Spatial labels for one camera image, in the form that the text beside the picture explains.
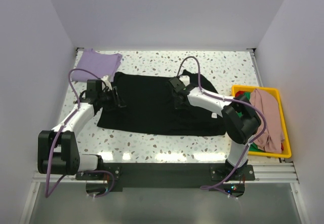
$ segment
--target speckled tabletop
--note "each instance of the speckled tabletop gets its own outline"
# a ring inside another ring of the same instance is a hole
[[[257,77],[249,52],[210,51],[100,51],[103,54],[123,55],[118,71],[128,74],[172,77],[176,75],[181,61],[187,56],[196,56],[203,74],[220,94],[230,95],[234,84],[257,86]],[[76,57],[75,65],[82,51]],[[183,68],[197,72],[193,60],[184,63]],[[86,84],[73,82],[78,93]],[[75,96],[68,88],[60,121],[73,108]],[[105,162],[224,162],[230,150],[227,135],[214,137],[164,136],[130,133],[97,127],[101,116],[98,112],[77,136],[80,154],[99,154]],[[278,159],[249,156],[250,162],[273,163]]]

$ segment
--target yellow plastic basket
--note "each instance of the yellow plastic basket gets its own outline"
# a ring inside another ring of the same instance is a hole
[[[289,157],[292,156],[292,151],[290,150],[289,139],[288,139],[288,134],[287,134],[287,128],[286,128],[286,124],[285,124],[284,113],[282,112],[282,106],[281,106],[279,91],[276,88],[234,85],[234,86],[232,86],[232,96],[235,96],[235,94],[238,91],[252,92],[256,88],[267,91],[269,94],[274,96],[274,98],[278,101],[279,111],[280,111],[280,119],[281,119],[281,127],[282,127],[282,131],[283,131],[283,133],[285,135],[285,140],[282,142],[283,151],[282,151],[281,154],[267,153],[267,152],[249,152],[249,155],[263,156],[263,157],[289,158]]]

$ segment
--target white wall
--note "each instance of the white wall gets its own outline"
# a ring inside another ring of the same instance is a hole
[[[278,87],[312,223],[323,223],[324,0],[285,0],[256,50],[265,86]]]
[[[74,49],[50,0],[0,0],[0,223],[18,223]]]
[[[73,44],[96,49],[255,48],[283,0],[52,0]]]

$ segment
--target purple towel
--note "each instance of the purple towel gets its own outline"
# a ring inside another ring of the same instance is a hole
[[[110,81],[120,66],[122,55],[116,54],[100,54],[93,49],[85,49],[82,57],[77,64],[76,68],[83,68],[94,73],[99,78],[110,75]],[[84,71],[74,71],[71,79],[73,81],[87,82],[88,79],[94,79],[91,74]]]

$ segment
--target black cloth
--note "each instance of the black cloth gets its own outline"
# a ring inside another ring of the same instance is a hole
[[[197,84],[197,74],[182,73]],[[175,109],[168,77],[137,76],[117,72],[112,86],[117,87],[126,107],[103,111],[98,127],[160,135],[212,136],[225,134],[221,117],[212,118],[206,109],[189,106]],[[201,86],[216,92],[214,86],[201,76]]]

